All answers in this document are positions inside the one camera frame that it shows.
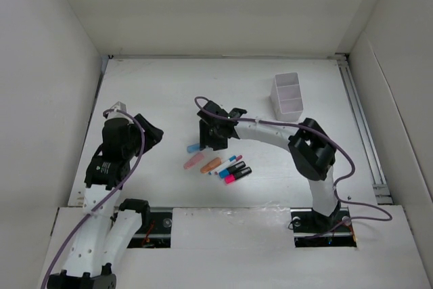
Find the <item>blue highlighter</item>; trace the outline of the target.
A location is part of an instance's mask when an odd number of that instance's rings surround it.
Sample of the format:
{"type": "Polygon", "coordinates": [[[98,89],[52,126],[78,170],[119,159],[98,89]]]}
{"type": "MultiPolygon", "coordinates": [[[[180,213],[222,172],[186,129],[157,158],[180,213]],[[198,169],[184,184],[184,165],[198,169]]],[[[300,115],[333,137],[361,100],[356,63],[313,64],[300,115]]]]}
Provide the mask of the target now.
{"type": "Polygon", "coordinates": [[[197,152],[200,151],[200,145],[198,143],[187,146],[187,152],[188,153],[193,153],[193,152],[197,152]]]}

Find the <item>orange highlighter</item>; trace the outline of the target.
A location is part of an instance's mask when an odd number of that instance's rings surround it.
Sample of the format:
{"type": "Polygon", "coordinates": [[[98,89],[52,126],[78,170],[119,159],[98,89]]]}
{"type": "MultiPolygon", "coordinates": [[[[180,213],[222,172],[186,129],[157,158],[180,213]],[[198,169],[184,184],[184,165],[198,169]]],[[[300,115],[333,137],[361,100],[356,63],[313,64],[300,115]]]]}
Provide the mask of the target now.
{"type": "Polygon", "coordinates": [[[201,173],[209,173],[211,171],[213,171],[214,169],[216,169],[218,166],[220,166],[222,164],[222,160],[221,158],[217,157],[214,158],[213,160],[211,160],[209,163],[207,163],[206,165],[204,165],[201,169],[200,172],[201,173]]]}

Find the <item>thin blue capped pen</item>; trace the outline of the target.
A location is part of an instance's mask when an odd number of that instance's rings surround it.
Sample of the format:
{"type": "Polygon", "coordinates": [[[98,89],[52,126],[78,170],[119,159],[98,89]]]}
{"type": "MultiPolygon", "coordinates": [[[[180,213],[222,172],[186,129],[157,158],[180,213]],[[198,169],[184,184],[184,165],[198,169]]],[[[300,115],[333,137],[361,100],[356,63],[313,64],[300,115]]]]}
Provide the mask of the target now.
{"type": "Polygon", "coordinates": [[[227,168],[233,161],[235,161],[237,156],[232,156],[226,161],[222,162],[217,168],[215,168],[212,173],[219,173],[223,169],[227,168]]]}

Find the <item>pink highlighter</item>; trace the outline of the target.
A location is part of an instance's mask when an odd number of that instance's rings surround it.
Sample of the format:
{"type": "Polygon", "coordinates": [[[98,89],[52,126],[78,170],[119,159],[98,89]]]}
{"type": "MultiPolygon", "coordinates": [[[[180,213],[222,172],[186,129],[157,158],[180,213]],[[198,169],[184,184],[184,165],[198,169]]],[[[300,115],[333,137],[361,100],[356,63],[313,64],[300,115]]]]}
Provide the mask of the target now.
{"type": "Polygon", "coordinates": [[[204,155],[201,152],[198,152],[197,154],[195,154],[194,156],[192,156],[184,165],[183,168],[185,170],[188,170],[192,167],[194,167],[195,165],[197,165],[199,162],[201,162],[204,159],[204,155]]]}

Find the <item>thin pink capped pen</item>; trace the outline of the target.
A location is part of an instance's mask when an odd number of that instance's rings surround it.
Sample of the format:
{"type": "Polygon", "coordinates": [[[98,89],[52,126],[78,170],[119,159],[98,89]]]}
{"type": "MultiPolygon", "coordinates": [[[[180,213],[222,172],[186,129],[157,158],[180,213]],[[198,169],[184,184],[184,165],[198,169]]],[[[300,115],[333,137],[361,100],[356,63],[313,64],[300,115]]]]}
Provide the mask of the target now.
{"type": "Polygon", "coordinates": [[[225,162],[223,162],[222,164],[220,164],[217,168],[215,168],[214,170],[210,171],[208,174],[209,175],[218,175],[221,171],[223,171],[227,167],[231,166],[232,164],[234,164],[235,162],[237,162],[241,158],[243,158],[242,155],[232,156],[229,159],[227,159],[225,162]]]}

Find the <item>black marker blue cap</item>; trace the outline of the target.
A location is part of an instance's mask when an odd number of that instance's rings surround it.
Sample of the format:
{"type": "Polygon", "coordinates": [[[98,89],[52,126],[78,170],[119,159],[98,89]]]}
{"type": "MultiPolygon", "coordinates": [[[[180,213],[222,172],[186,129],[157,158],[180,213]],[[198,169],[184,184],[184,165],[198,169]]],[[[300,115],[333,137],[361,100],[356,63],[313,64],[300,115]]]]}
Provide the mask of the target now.
{"type": "Polygon", "coordinates": [[[235,164],[232,164],[231,166],[227,167],[226,169],[222,170],[219,173],[219,177],[221,179],[226,178],[227,176],[233,174],[236,171],[242,170],[246,167],[246,163],[244,161],[236,162],[235,164]]]}

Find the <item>black marker pink cap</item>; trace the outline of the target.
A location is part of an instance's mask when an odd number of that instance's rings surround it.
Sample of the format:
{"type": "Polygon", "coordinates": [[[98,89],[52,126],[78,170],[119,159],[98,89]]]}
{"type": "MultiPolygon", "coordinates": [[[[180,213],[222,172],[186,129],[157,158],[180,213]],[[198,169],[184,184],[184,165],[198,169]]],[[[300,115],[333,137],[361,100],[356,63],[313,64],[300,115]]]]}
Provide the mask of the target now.
{"type": "Polygon", "coordinates": [[[224,178],[224,182],[226,185],[236,182],[238,179],[241,179],[245,176],[248,176],[252,173],[252,169],[250,167],[246,167],[244,169],[238,170],[233,174],[230,174],[224,178]]]}

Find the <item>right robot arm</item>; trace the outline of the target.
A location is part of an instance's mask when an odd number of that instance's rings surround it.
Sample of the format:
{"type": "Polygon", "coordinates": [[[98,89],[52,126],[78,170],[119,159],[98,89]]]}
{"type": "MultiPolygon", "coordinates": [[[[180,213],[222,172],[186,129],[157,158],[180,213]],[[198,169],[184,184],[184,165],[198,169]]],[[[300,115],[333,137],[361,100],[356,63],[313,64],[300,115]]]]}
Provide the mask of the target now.
{"type": "Polygon", "coordinates": [[[202,149],[225,150],[229,139],[238,139],[259,141],[287,151],[298,173],[309,183],[315,227],[327,231],[337,223],[341,204],[335,195],[333,169],[338,146],[316,120],[282,123],[248,118],[244,109],[227,112],[209,99],[198,108],[202,149]]]}

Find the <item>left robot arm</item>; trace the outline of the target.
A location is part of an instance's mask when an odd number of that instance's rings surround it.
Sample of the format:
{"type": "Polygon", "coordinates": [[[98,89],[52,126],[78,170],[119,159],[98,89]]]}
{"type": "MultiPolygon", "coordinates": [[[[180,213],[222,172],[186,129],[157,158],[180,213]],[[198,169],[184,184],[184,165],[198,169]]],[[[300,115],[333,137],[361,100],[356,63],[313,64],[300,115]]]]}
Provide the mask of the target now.
{"type": "Polygon", "coordinates": [[[148,201],[117,201],[142,156],[164,132],[141,114],[109,109],[104,117],[102,143],[85,173],[83,218],[60,246],[42,288],[115,288],[115,266],[135,233],[150,226],[148,201]]]}

